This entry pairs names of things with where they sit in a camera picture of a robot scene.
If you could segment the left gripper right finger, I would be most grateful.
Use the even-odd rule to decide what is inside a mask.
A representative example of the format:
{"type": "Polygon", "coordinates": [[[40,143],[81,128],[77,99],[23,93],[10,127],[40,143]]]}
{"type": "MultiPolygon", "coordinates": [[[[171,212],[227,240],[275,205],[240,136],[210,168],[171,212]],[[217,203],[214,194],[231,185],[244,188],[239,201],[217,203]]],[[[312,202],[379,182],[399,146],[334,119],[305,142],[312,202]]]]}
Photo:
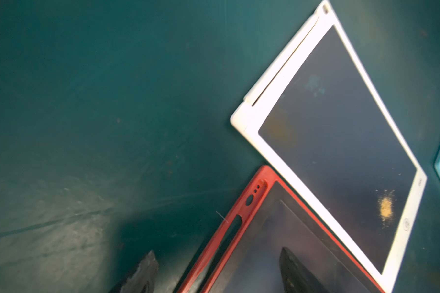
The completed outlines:
{"type": "Polygon", "coordinates": [[[281,250],[279,268],[286,293],[328,293],[288,247],[281,250]]]}

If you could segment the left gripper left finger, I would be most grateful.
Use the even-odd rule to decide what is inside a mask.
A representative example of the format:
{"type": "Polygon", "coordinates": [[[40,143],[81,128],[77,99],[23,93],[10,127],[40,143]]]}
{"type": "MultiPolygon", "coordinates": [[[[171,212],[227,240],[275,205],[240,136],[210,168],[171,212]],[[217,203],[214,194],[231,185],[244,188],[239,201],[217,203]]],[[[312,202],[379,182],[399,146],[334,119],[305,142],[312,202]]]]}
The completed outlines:
{"type": "Polygon", "coordinates": [[[158,270],[159,263],[151,250],[109,293],[153,293],[158,270]]]}

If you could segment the red frame drawing tablet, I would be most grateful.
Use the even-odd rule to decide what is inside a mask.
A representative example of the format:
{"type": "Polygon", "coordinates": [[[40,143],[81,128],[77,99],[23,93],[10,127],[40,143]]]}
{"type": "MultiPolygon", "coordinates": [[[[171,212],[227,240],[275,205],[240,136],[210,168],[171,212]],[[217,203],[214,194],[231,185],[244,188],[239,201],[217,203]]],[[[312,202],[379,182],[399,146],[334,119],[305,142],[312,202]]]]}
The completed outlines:
{"type": "Polygon", "coordinates": [[[329,293],[381,286],[269,166],[262,166],[178,287],[190,293],[285,293],[279,258],[288,247],[329,293]]]}

